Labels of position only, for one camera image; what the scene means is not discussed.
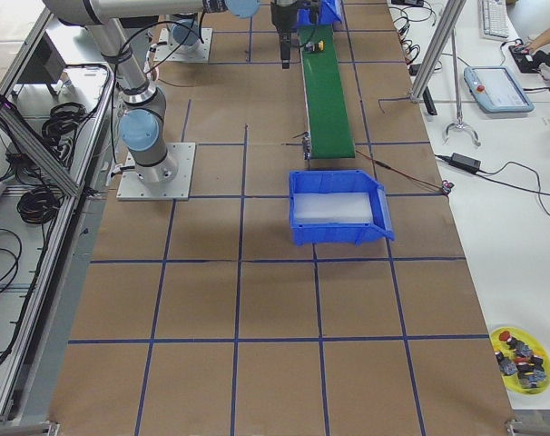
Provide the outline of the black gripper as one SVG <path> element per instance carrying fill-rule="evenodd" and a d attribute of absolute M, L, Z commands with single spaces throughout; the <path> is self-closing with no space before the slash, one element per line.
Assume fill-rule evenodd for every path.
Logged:
<path fill-rule="evenodd" d="M 282 69 L 290 68 L 290 31 L 297 23 L 299 2 L 274 0 L 270 2 L 271 22 L 279 33 L 280 63 Z"/>

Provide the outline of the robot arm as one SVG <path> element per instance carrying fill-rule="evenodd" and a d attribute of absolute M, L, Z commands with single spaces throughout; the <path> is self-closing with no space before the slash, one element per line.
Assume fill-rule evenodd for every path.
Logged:
<path fill-rule="evenodd" d="M 179 164 L 170 157 L 162 137 L 166 101 L 162 91 L 143 71 L 133 54 L 120 20 L 147 15 L 176 15 L 228 11 L 239 18 L 258 12 L 259 1 L 46 1 L 60 20 L 87 28 L 103 59 L 117 73 L 126 113 L 120 136 L 145 183 L 170 181 Z"/>
<path fill-rule="evenodd" d="M 259 8 L 260 1 L 204 1 L 200 15 L 197 13 L 174 15 L 178 21 L 168 28 L 167 43 L 174 50 L 179 47 L 194 47 L 197 44 L 202 44 L 201 22 L 207 13 L 229 11 L 239 18 L 251 18 L 259 11 Z M 300 10 L 309 12 L 311 31 L 306 42 L 295 45 L 291 35 L 294 30 L 299 29 Z M 323 49 L 322 42 L 315 43 L 313 41 L 319 12 L 320 1 L 270 1 L 270 19 L 279 36 L 280 63 L 283 69 L 290 68 L 292 48 L 309 48 L 311 51 Z"/>

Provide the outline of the person hand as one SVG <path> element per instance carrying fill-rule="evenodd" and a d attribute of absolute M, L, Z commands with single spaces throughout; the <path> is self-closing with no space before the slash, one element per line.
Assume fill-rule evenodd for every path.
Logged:
<path fill-rule="evenodd" d="M 528 41 L 525 47 L 527 52 L 532 54 L 544 45 L 547 45 L 547 42 L 541 36 L 538 36 L 537 38 Z"/>

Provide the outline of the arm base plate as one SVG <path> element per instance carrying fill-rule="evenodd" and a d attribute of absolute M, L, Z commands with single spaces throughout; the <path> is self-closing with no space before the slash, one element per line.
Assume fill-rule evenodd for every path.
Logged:
<path fill-rule="evenodd" d="M 137 164 L 128 153 L 117 190 L 120 201 L 187 201 L 192 185 L 196 143 L 167 143 L 164 161 L 153 167 Z"/>
<path fill-rule="evenodd" d="M 212 29 L 203 27 L 201 36 L 203 42 L 188 42 L 180 45 L 178 40 L 175 40 L 169 33 L 167 28 L 163 28 L 160 33 L 160 38 L 155 45 L 153 61 L 156 63 L 166 60 L 168 62 L 179 63 L 208 63 L 211 51 Z"/>

